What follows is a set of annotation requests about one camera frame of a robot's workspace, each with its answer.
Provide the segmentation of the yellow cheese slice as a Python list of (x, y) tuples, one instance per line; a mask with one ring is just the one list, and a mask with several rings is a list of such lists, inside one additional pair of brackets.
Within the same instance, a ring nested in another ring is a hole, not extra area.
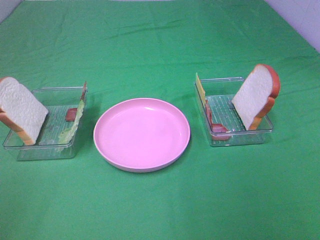
[(201, 103), (205, 107), (205, 105), (206, 105), (206, 92), (202, 86), (201, 80), (200, 80), (197, 72), (195, 73), (195, 85), (196, 85)]

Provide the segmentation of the bacon strip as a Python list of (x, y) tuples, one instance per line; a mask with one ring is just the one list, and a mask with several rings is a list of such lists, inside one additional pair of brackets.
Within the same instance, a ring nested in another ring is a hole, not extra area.
[[(213, 133), (226, 133), (229, 130), (221, 123), (214, 123), (213, 122), (213, 115), (212, 115), (212, 110), (209, 104), (209, 101), (206, 99), (205, 100), (205, 113), (207, 120), (209, 122), (210, 129), (212, 130)], [(211, 138), (214, 141), (227, 141), (230, 139), (230, 135), (225, 134), (225, 135), (212, 135)]]
[(74, 122), (76, 120), (77, 112), (81, 110), (81, 106), (85, 104), (85, 95), (87, 92), (87, 82), (84, 82), (84, 85), (82, 87), (82, 94), (80, 97), (80, 102), (78, 104), (78, 107), (69, 108), (65, 115), (65, 120), (67, 122)]

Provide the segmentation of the green lettuce leaf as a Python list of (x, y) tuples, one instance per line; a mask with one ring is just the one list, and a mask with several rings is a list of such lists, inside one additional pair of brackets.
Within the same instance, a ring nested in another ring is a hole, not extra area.
[(70, 142), (70, 140), (73, 138), (73, 136), (76, 134), (76, 131), (78, 129), (78, 125), (80, 122), (80, 119), (83, 115), (85, 108), (85, 104), (80, 107), (80, 111), (76, 114), (76, 119), (73, 121), (73, 124), (69, 128), (65, 128), (58, 136), (58, 143), (59, 144), (67, 144)]

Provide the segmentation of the toast bread slice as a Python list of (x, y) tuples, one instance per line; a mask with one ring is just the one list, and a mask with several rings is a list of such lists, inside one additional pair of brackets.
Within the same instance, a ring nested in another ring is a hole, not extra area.
[(34, 145), (49, 111), (13, 77), (0, 79), (0, 121), (25, 145)]
[(254, 67), (231, 101), (247, 131), (258, 128), (274, 106), (280, 89), (280, 78), (270, 65)]

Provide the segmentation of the pink round plate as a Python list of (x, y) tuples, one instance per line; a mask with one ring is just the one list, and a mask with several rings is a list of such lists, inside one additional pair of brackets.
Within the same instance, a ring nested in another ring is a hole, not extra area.
[(185, 151), (191, 130), (174, 105), (155, 98), (134, 98), (104, 112), (95, 124), (96, 149), (114, 167), (134, 173), (163, 169)]

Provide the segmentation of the right clear plastic container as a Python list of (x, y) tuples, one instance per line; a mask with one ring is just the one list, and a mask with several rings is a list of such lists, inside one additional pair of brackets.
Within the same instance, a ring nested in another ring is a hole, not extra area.
[[(212, 132), (207, 119), (206, 108), (202, 105), (195, 80), (195, 97), (198, 109), (208, 142), (212, 147), (256, 145), (270, 142), (270, 133), (273, 130), (270, 119), (264, 116), (256, 130), (246, 130), (232, 103), (234, 95), (244, 82), (243, 77), (200, 78), (200, 81), (205, 90), (205, 100), (208, 100), (212, 110), (213, 122), (222, 124), (228, 129), (227, 132), (222, 133)], [(228, 140), (212, 140), (212, 135), (230, 135), (230, 138)]]

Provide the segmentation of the clear plastic container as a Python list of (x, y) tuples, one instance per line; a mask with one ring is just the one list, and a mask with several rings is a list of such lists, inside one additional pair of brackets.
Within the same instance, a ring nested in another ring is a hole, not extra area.
[[(202, 105), (195, 80), (195, 97), (198, 109), (208, 142), (212, 147), (256, 145), (270, 142), (270, 133), (273, 130), (270, 119), (264, 116), (256, 130), (246, 130), (232, 103), (234, 95), (244, 82), (243, 77), (200, 78), (200, 81), (205, 90), (205, 100), (208, 100), (212, 110), (213, 122), (222, 124), (228, 129), (227, 132), (222, 133), (212, 132), (207, 119), (206, 108)], [(212, 135), (230, 135), (230, 138), (228, 140), (212, 140)]]
[(8, 132), (3, 148), (17, 161), (69, 159), (76, 155), (79, 134), (69, 142), (59, 142), (59, 135), (72, 127), (72, 121), (66, 121), (69, 109), (77, 108), (81, 98), (87, 101), (88, 88), (73, 87), (45, 87), (31, 91), (32, 94), (48, 110), (46, 119), (38, 135), (36, 144), (25, 145), (19, 136), (12, 130)]

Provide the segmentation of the green tablecloth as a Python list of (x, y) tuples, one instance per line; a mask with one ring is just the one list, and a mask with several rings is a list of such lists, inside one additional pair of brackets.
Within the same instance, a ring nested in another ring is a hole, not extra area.
[[(272, 66), (281, 90), (259, 145), (211, 147), (201, 78)], [(24, 1), (0, 25), (0, 74), (29, 89), (88, 84), (71, 159), (0, 151), (3, 240), (317, 240), (320, 56), (263, 0)], [(174, 164), (135, 174), (108, 164), (93, 129), (109, 107), (159, 98), (191, 130)]]

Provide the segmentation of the left clear plastic container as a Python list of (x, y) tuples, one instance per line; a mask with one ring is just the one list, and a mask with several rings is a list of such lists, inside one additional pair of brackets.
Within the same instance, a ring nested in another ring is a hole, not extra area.
[(76, 155), (79, 134), (69, 142), (59, 142), (59, 135), (72, 127), (72, 121), (66, 121), (69, 109), (77, 108), (81, 98), (87, 101), (88, 88), (73, 87), (45, 87), (31, 91), (32, 94), (48, 110), (46, 119), (38, 135), (36, 144), (25, 145), (19, 136), (12, 130), (8, 132), (3, 148), (17, 161), (69, 159)]

